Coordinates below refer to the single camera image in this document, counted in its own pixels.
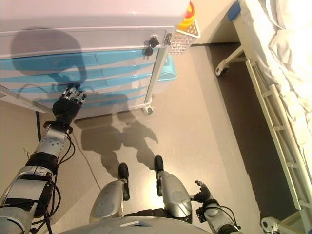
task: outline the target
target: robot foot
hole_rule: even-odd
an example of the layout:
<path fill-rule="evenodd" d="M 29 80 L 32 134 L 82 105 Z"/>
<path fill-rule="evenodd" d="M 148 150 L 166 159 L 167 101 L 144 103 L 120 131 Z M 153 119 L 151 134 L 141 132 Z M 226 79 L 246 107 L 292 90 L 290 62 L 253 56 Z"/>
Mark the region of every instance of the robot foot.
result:
<path fill-rule="evenodd" d="M 154 168 L 156 171 L 156 178 L 157 178 L 157 195 L 162 196 L 161 192 L 161 181 L 158 176 L 158 173 L 164 170 L 164 163 L 162 161 L 162 157 L 160 155 L 156 155 L 154 158 Z"/>
<path fill-rule="evenodd" d="M 121 163 L 118 167 L 118 178 L 123 180 L 123 200 L 128 201 L 130 199 L 129 192 L 129 171 L 128 166 L 125 163 Z"/>

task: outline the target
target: hospital bed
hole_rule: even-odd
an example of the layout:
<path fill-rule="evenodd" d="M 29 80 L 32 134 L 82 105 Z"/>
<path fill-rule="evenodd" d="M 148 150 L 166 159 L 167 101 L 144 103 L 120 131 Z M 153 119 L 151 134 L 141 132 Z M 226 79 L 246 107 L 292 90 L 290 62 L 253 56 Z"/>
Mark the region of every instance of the hospital bed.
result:
<path fill-rule="evenodd" d="M 297 212 L 265 217 L 266 232 L 312 233 L 311 1 L 240 0 L 228 12 L 241 45 L 216 67 L 245 61 Z"/>

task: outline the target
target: robot leg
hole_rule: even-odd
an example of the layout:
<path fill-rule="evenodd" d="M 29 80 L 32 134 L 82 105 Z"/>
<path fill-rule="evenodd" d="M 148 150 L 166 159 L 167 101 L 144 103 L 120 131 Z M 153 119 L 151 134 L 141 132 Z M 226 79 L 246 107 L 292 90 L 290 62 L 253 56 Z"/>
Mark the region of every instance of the robot leg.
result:
<path fill-rule="evenodd" d="M 161 156 L 155 156 L 157 194 L 163 197 L 165 210 L 173 217 L 192 221 L 191 198 L 182 182 L 173 174 L 163 169 Z"/>
<path fill-rule="evenodd" d="M 107 184 L 97 196 L 90 213 L 90 223 L 122 217 L 123 201 L 130 199 L 129 173 L 125 163 L 118 168 L 119 180 Z"/>

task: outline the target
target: lock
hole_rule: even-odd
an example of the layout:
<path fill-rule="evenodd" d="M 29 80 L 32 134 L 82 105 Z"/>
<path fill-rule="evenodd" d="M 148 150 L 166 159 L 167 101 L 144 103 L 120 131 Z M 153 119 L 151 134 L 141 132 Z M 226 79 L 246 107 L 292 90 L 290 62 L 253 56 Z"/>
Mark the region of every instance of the lock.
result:
<path fill-rule="evenodd" d="M 151 39 L 149 40 L 149 45 L 152 47 L 152 48 L 155 48 L 156 46 L 159 45 L 159 41 L 157 39 L 156 36 L 152 36 Z"/>
<path fill-rule="evenodd" d="M 157 36 L 151 36 L 150 40 L 148 41 L 148 47 L 144 50 L 144 55 L 146 56 L 147 60 L 149 56 L 151 56 L 154 52 L 153 48 L 159 45 L 159 41 Z"/>

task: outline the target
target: bed wheel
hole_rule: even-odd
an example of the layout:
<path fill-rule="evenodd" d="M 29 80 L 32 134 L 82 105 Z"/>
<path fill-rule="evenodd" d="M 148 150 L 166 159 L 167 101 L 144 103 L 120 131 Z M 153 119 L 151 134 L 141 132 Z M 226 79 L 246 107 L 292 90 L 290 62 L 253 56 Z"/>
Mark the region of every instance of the bed wheel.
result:
<path fill-rule="evenodd" d="M 223 76 L 225 73 L 227 73 L 227 72 L 228 72 L 228 70 L 229 70 L 229 68 L 228 68 L 228 67 L 224 68 L 224 69 L 221 71 L 220 75 L 218 75 L 218 77 Z"/>
<path fill-rule="evenodd" d="M 228 64 L 225 62 L 225 60 L 223 60 L 221 63 L 219 63 L 219 65 L 216 67 L 215 69 L 215 74 L 218 77 L 223 76 L 223 74 L 227 73 L 227 71 L 229 70 L 229 66 Z"/>
<path fill-rule="evenodd" d="M 276 233 L 278 232 L 279 220 L 273 217 L 265 217 L 261 220 L 261 226 L 266 233 Z"/>

